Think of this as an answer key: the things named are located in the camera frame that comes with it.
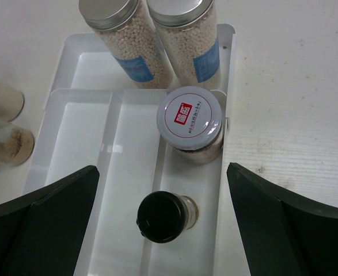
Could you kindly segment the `small black cap spice bottle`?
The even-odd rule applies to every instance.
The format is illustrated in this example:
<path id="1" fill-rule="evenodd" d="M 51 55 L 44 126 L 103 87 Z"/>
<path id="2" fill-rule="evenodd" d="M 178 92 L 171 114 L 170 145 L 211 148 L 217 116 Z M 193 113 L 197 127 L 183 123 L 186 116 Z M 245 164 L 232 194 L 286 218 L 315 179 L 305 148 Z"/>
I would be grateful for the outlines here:
<path id="1" fill-rule="evenodd" d="M 164 244 L 191 229 L 198 218 L 199 208 L 189 196 L 155 191 L 140 203 L 136 224 L 143 237 Z"/>

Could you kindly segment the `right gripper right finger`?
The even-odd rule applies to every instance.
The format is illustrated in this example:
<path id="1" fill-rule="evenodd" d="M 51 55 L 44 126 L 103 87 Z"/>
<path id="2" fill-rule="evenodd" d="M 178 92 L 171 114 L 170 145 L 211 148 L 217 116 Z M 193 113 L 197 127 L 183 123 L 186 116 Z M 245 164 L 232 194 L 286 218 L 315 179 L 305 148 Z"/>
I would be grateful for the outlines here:
<path id="1" fill-rule="evenodd" d="M 252 275 L 338 275 L 338 208 L 230 163 L 230 189 Z"/>

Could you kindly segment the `pink lid spice jar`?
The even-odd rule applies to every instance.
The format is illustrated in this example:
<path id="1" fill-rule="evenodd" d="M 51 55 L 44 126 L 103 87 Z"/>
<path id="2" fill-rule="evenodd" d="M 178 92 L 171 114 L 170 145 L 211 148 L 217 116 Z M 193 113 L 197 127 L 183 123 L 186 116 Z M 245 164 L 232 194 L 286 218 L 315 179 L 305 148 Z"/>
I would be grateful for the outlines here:
<path id="1" fill-rule="evenodd" d="M 24 106 L 23 93 L 0 80 L 0 120 L 13 121 Z"/>

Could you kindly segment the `tall jar silver lid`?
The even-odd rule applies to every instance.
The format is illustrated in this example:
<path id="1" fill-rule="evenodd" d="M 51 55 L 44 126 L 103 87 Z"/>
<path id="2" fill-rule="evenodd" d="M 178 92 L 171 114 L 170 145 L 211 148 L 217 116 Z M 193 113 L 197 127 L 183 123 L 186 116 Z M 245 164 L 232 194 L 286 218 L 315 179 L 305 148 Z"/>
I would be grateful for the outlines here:
<path id="1" fill-rule="evenodd" d="M 146 3 L 180 85 L 218 88 L 221 69 L 215 1 Z"/>
<path id="2" fill-rule="evenodd" d="M 140 89 L 166 89 L 173 74 L 142 1 L 78 3 L 87 25 Z"/>

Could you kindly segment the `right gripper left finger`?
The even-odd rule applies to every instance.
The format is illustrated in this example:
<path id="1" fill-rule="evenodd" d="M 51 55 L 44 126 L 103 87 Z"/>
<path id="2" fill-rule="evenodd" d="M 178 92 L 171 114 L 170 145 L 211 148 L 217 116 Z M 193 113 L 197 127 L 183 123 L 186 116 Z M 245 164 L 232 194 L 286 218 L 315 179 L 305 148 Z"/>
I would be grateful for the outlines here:
<path id="1" fill-rule="evenodd" d="M 0 275 L 73 275 L 99 177 L 89 165 L 0 204 Z"/>

